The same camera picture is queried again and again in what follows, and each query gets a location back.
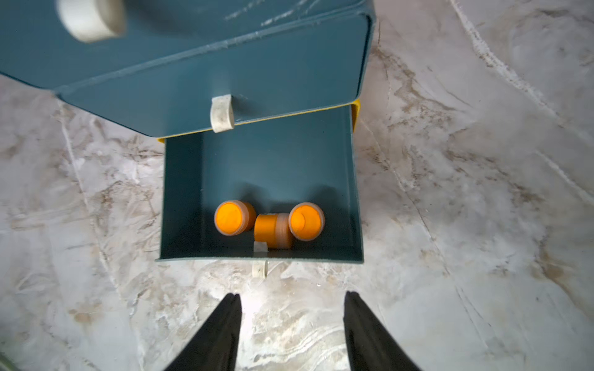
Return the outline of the orange paint can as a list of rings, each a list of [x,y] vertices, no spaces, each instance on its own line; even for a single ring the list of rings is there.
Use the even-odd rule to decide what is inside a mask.
[[[294,236],[289,228],[289,214],[260,214],[255,220],[255,242],[266,244],[268,249],[289,250]]]
[[[313,241],[323,232],[326,218],[315,203],[300,203],[289,214],[289,230],[300,241]]]
[[[219,233],[224,236],[237,236],[255,226],[256,212],[252,204],[228,200],[218,206],[214,213],[214,225]]]

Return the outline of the teal bottom drawer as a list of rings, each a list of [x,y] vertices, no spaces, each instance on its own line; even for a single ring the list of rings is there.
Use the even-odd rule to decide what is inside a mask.
[[[353,123],[345,106],[167,139],[159,259],[363,263]],[[257,252],[252,232],[217,231],[215,210],[228,200],[259,214],[314,203],[326,225],[314,241]]]

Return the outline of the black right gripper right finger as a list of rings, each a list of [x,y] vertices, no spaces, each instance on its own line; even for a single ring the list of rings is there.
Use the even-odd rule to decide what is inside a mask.
[[[420,371],[357,292],[345,295],[343,323],[351,370]]]

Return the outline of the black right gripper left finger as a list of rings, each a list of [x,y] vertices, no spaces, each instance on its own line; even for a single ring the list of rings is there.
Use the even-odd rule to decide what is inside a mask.
[[[166,370],[235,370],[241,318],[241,296],[226,294]]]

